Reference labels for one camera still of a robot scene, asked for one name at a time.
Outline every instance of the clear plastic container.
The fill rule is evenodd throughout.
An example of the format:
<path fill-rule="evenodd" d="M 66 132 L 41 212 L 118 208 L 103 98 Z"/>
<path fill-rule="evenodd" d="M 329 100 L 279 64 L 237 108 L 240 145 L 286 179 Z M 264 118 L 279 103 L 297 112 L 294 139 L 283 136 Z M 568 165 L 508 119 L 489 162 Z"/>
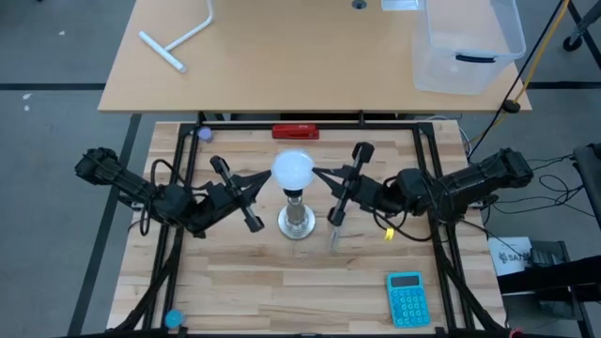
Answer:
<path fill-rule="evenodd" d="M 516 0 L 420 0 L 412 36 L 420 90 L 477 95 L 526 53 Z"/>

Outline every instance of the desk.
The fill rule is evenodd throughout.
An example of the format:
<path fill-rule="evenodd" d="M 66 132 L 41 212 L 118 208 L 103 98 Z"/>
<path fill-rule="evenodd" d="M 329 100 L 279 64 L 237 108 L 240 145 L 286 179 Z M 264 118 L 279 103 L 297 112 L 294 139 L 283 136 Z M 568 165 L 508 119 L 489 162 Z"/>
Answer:
<path fill-rule="evenodd" d="M 435 122 L 434 127 L 443 172 L 464 168 L 467 162 L 456 123 Z M 153 161 L 174 157 L 178 129 L 178 123 L 156 125 L 146 179 Z M 363 140 L 371 142 L 376 151 L 362 172 L 378 181 L 418 165 L 410 131 L 321 131 L 321 139 L 310 142 L 272 140 L 269 131 L 215 131 L 212 144 L 199 145 L 193 185 L 220 181 L 209 164 L 213 155 L 223 157 L 233 173 L 243 176 L 270 168 L 278 152 L 297 147 L 306 149 L 317 166 L 333 168 L 352 162 L 350 152 Z M 189 145 L 184 147 L 183 158 L 189 149 Z M 159 168 L 158 182 L 167 183 L 170 173 Z M 431 242 L 400 236 L 385 242 L 371 215 L 349 203 L 338 249 L 330 253 L 331 226 L 326 217 L 335 200 L 326 184 L 315 178 L 304 190 L 304 201 L 316 213 L 316 231 L 294 247 L 277 226 L 285 196 L 273 178 L 253 206 L 266 225 L 262 231 L 251 234 L 237 211 L 211 227 L 207 239 L 185 234 L 174 307 L 187 314 L 186 326 L 191 331 L 409 333 L 432 332 L 436 326 L 445 326 Z M 469 212 L 467 219 L 481 224 L 478 213 Z M 146 291 L 159 228 L 153 223 L 145 238 L 137 227 L 131 230 L 108 327 L 119 324 Z M 416 237 L 429 234 L 425 216 L 409 216 L 404 229 Z M 485 235 L 459 224 L 457 236 L 468 286 L 502 323 L 505 312 Z M 388 271 L 403 270 L 423 274 L 432 317 L 429 327 L 397 330 L 392 325 L 384 276 Z M 160 305 L 163 294 L 159 295 Z M 453 299 L 455 313 L 461 314 L 455 292 Z M 461 315 L 456 318 L 463 326 Z"/>
<path fill-rule="evenodd" d="M 499 108 L 515 65 L 479 96 L 419 91 L 410 52 L 415 12 L 368 3 L 357 10 L 350 0 L 215 1 L 215 23 L 174 50 L 188 67 L 182 75 L 137 35 L 144 30 L 165 46 L 207 17 L 205 2 L 136 1 L 99 109 L 432 114 Z M 526 96 L 520 103 L 522 111 L 532 109 Z"/>

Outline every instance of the white plastic pipe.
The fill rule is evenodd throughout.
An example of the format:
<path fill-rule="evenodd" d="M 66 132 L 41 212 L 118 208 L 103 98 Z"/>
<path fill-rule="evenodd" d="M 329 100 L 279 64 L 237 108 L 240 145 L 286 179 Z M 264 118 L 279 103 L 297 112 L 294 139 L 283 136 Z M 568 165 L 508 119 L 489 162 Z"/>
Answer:
<path fill-rule="evenodd" d="M 165 61 L 169 62 L 169 64 L 171 64 L 171 66 L 173 66 L 179 72 L 185 73 L 186 70 L 187 70 L 186 66 L 184 64 L 182 64 L 181 62 L 179 62 L 179 60 L 177 60 L 169 52 L 171 52 L 177 46 L 179 46 L 180 44 L 182 44 L 188 38 L 191 38 L 196 33 L 198 33 L 200 31 L 202 31 L 203 29 L 207 28 L 207 26 L 209 26 L 213 22 L 213 0 L 207 0 L 207 8 L 208 8 L 208 18 L 203 23 L 201 23 L 198 26 L 196 26 L 193 30 L 191 30 L 190 32 L 186 33 L 183 37 L 178 38 L 177 40 L 173 41 L 171 44 L 169 44 L 165 48 L 161 47 L 161 45 L 159 43 L 157 43 L 157 41 L 155 41 L 154 39 L 152 39 L 144 31 L 141 31 L 140 33 L 138 33 L 138 36 L 150 48 L 152 48 L 155 52 L 157 52 L 160 56 L 162 56 L 162 58 L 165 59 Z"/>

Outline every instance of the wooden tabletop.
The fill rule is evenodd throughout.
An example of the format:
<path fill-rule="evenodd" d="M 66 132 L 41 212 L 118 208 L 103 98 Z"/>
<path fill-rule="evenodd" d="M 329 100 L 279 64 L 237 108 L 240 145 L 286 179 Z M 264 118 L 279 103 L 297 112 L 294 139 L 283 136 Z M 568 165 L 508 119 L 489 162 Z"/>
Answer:
<path fill-rule="evenodd" d="M 146 162 L 146 179 L 154 160 L 173 158 L 178 126 L 157 124 Z M 443 171 L 465 167 L 456 123 L 435 122 L 435 129 Z M 223 157 L 234 173 L 244 176 L 270 168 L 278 152 L 298 147 L 306 149 L 317 166 L 333 168 L 352 162 L 350 153 L 360 140 L 369 140 L 376 147 L 371 162 L 362 169 L 376 180 L 418 165 L 410 131 L 322 131 L 321 139 L 311 142 L 275 141 L 268 131 L 215 131 L 212 144 L 200 145 L 193 185 L 220 181 L 209 164 L 213 155 Z M 157 176 L 158 182 L 167 183 L 170 173 L 160 167 Z M 334 198 L 325 183 L 315 177 L 304 190 L 304 201 L 316 214 L 316 231 L 294 245 L 277 226 L 277 215 L 286 198 L 273 178 L 253 206 L 266 225 L 262 231 L 250 233 L 237 211 L 211 227 L 207 239 L 186 233 L 175 308 L 186 314 L 191 331 L 407 333 L 432 332 L 436 326 L 445 326 L 431 242 L 419 243 L 401 236 L 384 241 L 371 215 L 349 203 L 338 248 L 331 253 L 328 240 L 332 227 L 326 217 L 335 204 Z M 467 218 L 481 223 L 479 213 L 470 212 Z M 137 227 L 131 230 L 108 327 L 122 321 L 146 291 L 159 228 L 153 223 L 144 238 Z M 425 216 L 409 216 L 404 228 L 416 237 L 429 234 Z M 485 235 L 459 224 L 457 236 L 469 287 L 502 323 L 505 312 Z M 392 324 L 385 276 L 406 270 L 422 272 L 432 318 L 429 327 L 397 330 Z M 460 314 L 452 289 L 455 313 Z M 162 311 L 162 296 L 157 314 Z M 462 325 L 461 315 L 457 320 Z"/>
<path fill-rule="evenodd" d="M 382 11 L 379 0 L 361 10 L 350 0 L 214 3 L 215 22 L 173 51 L 188 68 L 182 75 L 138 33 L 166 46 L 205 20 L 205 1 L 136 1 L 99 109 L 490 113 L 517 75 L 510 65 L 479 96 L 417 90 L 410 46 L 416 13 Z M 532 109 L 526 96 L 520 103 Z"/>

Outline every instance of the red object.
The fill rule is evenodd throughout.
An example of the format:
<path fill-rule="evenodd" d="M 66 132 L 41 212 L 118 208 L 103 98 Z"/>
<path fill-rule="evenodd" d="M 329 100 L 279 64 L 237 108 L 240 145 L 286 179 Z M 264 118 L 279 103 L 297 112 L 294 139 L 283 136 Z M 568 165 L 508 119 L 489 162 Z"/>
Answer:
<path fill-rule="evenodd" d="M 319 129 L 316 125 L 277 125 L 273 126 L 271 136 L 274 139 L 318 140 Z"/>

